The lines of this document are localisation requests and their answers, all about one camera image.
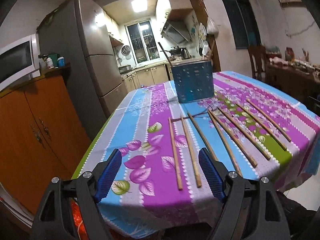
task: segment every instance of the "floor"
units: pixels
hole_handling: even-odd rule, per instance
[[[284,194],[303,205],[306,209],[317,211],[320,206],[320,168],[315,176],[312,176],[301,186],[292,188]]]

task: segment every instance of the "floral tablecloth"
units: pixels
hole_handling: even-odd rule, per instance
[[[230,71],[214,73],[213,77],[215,96],[187,104],[178,103],[173,81],[132,91],[97,135],[74,176],[92,171],[98,162],[107,160],[115,148],[121,151],[123,164],[108,196],[98,204],[109,227],[125,236],[142,238],[179,225],[199,222],[214,225],[221,204],[213,197],[200,166],[202,187],[196,187],[181,122],[173,124],[183,190],[179,191],[177,187],[168,118],[179,118],[181,114],[186,116],[187,112],[199,114],[207,108],[215,110],[220,106],[250,131],[271,160],[266,160],[232,123],[219,111],[214,111],[258,163],[253,168],[223,131],[244,178],[268,176],[278,189],[301,184],[316,173],[320,155],[318,116],[297,100],[252,78]],[[247,103],[247,98],[276,121],[292,141],[288,142],[263,115],[257,113]],[[241,103],[256,114],[288,150],[284,151],[235,103]],[[195,120],[219,161],[228,170],[234,170],[208,114],[199,115]],[[197,153],[205,145],[190,120],[186,122]]]

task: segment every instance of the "wooden chopstick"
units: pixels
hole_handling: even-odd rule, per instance
[[[218,122],[218,124],[226,131],[226,133],[230,136],[230,138],[236,143],[236,145],[243,152],[244,156],[247,158],[247,160],[252,165],[252,167],[254,167],[254,168],[257,167],[258,163],[256,162],[256,160],[252,156],[250,156],[247,153],[247,151],[244,149],[241,141],[235,137],[235,135],[225,126],[225,124],[223,122],[221,122],[221,120],[218,117],[216,117],[214,115],[214,113],[212,111],[210,111],[210,114],[211,114],[210,117],[213,117]]]
[[[181,180],[181,175],[180,175],[180,167],[179,167],[179,162],[178,162],[176,143],[174,141],[174,135],[173,135],[173,130],[172,130],[171,118],[169,118],[169,130],[170,130],[170,137],[171,137],[171,144],[172,144],[172,151],[173,151],[173,158],[174,158],[174,166],[176,168],[178,189],[182,190],[183,189],[182,188],[182,180]]]
[[[287,150],[287,147],[282,142],[279,141],[279,139],[273,134],[273,132],[269,129],[269,127],[267,127],[254,114],[250,113],[250,111],[246,110],[243,106],[241,106],[239,104],[237,104],[237,106],[239,106],[243,111],[245,111],[249,116],[251,116],[258,124],[260,124],[262,126],[262,128],[264,130],[266,130],[268,132],[268,134],[270,134],[273,139],[275,139],[275,141],[281,146],[282,149],[284,149],[285,151]]]
[[[269,122],[271,122],[273,126],[276,127],[289,142],[291,142],[291,138],[285,133],[285,131],[275,121],[273,121],[265,112],[263,112],[258,106],[252,103],[249,99],[247,99],[247,102],[250,105],[252,105],[255,109],[257,109],[265,118],[267,118]]]
[[[186,135],[186,139],[187,139],[187,143],[188,143],[188,148],[189,148],[189,152],[190,152],[190,156],[191,156],[193,171],[195,173],[197,187],[199,188],[199,187],[202,187],[202,184],[201,184],[200,174],[198,171],[197,160],[195,158],[195,153],[193,151],[192,140],[190,138],[190,134],[187,129],[187,124],[186,124],[186,121],[183,119],[182,115],[181,115],[181,122],[182,122],[183,131],[184,131],[184,134]]]
[[[225,111],[223,111],[219,106],[218,106],[218,109],[220,110],[221,113],[223,113],[223,115],[225,117],[227,117],[229,119],[230,122],[232,122],[240,130],[240,132],[243,133],[243,135],[262,153],[262,155],[267,160],[271,159],[271,157],[261,148],[261,146],[255,140],[253,140],[251,135],[249,135],[247,133],[247,131],[245,131],[236,121],[234,121],[233,118],[229,114],[227,114]]]
[[[218,158],[216,157],[210,143],[208,142],[207,138],[204,136],[203,132],[201,131],[200,127],[198,126],[198,124],[196,123],[196,121],[193,119],[192,115],[188,112],[188,116],[191,120],[191,122],[193,123],[194,127],[196,128],[196,130],[198,131],[198,133],[200,134],[201,139],[203,140],[205,146],[207,147],[209,153],[211,154],[212,158],[215,161],[218,161]]]
[[[235,168],[235,171],[242,177],[242,173],[241,173],[240,167],[239,167],[239,165],[238,165],[238,163],[236,161],[235,156],[233,155],[233,152],[232,152],[232,150],[230,148],[230,145],[228,144],[226,138],[224,137],[222,131],[220,130],[220,128],[219,128],[219,126],[217,124],[217,121],[214,119],[214,117],[212,116],[213,114],[211,114],[211,111],[209,109],[208,109],[208,114],[209,114],[210,119],[211,119],[214,127],[216,128],[216,130],[217,130],[217,132],[218,132],[218,134],[219,134],[219,136],[220,136],[220,138],[221,138],[221,140],[222,140],[222,142],[223,142],[223,144],[224,144],[224,146],[225,146],[225,148],[226,148],[226,150],[228,152],[228,155],[229,155],[230,160],[231,160],[231,162],[233,164],[233,167]]]

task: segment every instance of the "microwave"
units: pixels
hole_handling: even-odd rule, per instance
[[[39,69],[40,54],[36,34],[0,49],[0,91]]]

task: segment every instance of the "orange wooden cabinet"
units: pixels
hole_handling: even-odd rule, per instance
[[[57,158],[73,174],[90,145],[60,75],[24,87],[31,112]]]
[[[33,214],[51,179],[70,179],[89,145],[60,75],[0,98],[0,182]]]

